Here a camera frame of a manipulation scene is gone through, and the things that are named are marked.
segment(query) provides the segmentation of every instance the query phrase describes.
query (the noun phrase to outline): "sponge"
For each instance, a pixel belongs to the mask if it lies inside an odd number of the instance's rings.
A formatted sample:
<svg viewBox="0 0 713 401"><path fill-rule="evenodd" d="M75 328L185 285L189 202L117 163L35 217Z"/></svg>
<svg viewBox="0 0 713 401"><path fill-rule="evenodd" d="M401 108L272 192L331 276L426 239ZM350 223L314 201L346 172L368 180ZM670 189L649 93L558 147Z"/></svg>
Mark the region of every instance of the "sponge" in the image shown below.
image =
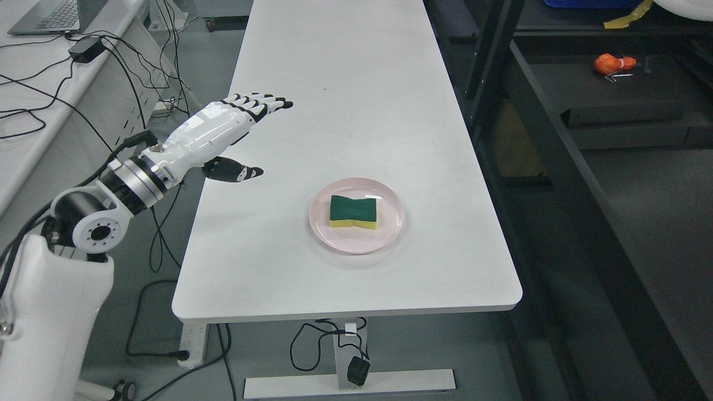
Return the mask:
<svg viewBox="0 0 713 401"><path fill-rule="evenodd" d="M332 195L329 206L330 227L356 227L376 230L376 199L351 199Z"/></svg>

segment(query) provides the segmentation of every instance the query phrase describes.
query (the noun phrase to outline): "black power adapter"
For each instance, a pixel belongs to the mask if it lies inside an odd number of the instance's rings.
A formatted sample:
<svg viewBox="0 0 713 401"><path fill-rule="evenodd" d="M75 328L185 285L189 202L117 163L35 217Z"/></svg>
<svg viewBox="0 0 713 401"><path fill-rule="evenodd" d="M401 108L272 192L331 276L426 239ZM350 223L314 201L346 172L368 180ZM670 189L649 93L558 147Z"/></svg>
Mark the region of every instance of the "black power adapter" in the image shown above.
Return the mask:
<svg viewBox="0 0 713 401"><path fill-rule="evenodd" d="M369 366L371 365L360 357L353 357L347 368L347 380L360 387L363 386L369 374Z"/></svg>
<svg viewBox="0 0 713 401"><path fill-rule="evenodd" d="M77 43L69 48L69 56L77 63L86 64L106 50L101 38L94 36L84 36Z"/></svg>

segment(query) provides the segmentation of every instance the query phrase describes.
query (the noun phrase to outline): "laptop keyboard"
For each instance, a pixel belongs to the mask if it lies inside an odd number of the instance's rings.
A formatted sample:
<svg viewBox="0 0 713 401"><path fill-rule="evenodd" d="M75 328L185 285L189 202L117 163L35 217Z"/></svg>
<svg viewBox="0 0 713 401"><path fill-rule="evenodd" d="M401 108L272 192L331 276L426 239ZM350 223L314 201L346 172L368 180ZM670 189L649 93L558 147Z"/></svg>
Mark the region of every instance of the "laptop keyboard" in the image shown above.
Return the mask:
<svg viewBox="0 0 713 401"><path fill-rule="evenodd" d="M71 28L79 19L76 0L62 1L37 28Z"/></svg>

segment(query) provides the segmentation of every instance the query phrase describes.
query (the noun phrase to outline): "robotic hand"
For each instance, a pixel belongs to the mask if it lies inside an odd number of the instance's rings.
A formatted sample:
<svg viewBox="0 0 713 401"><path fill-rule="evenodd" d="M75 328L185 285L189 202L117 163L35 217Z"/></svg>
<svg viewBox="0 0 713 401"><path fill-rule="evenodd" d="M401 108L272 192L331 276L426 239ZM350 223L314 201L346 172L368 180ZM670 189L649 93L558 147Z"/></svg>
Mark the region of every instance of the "robotic hand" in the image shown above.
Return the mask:
<svg viewBox="0 0 713 401"><path fill-rule="evenodd" d="M104 253L121 242L133 216L160 201L193 167L202 166L206 177L219 181L240 182L261 175L260 168L218 155L265 116L290 107L292 102L284 98L260 93L235 94L208 104L165 143L123 163L113 161L94 184L61 193L51 205L57 222L54 238L59 245Z"/></svg>
<svg viewBox="0 0 713 401"><path fill-rule="evenodd" d="M219 155L266 115L290 107L284 98L260 93L212 102L165 143L123 163L111 161L99 179L54 199L43 236L25 235L17 260L6 261L0 400L73 399L94 320L113 284L113 261L105 252L121 242L133 216L160 201L190 168L232 182L262 174ZM88 257L62 258L50 251L55 245Z"/></svg>

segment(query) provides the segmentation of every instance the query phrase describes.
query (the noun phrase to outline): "pink plate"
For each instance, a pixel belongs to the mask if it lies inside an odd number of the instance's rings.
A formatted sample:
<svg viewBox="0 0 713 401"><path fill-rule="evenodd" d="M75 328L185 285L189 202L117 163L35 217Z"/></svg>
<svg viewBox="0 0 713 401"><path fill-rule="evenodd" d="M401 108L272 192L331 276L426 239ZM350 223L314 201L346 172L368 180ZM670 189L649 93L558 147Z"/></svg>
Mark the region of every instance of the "pink plate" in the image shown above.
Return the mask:
<svg viewBox="0 0 713 401"><path fill-rule="evenodd" d="M329 226L332 195L352 199L376 199L376 230ZM404 207L399 197L384 184L368 178L345 178L324 187L309 206L309 224L317 237L334 249L361 255L390 243L404 224Z"/></svg>

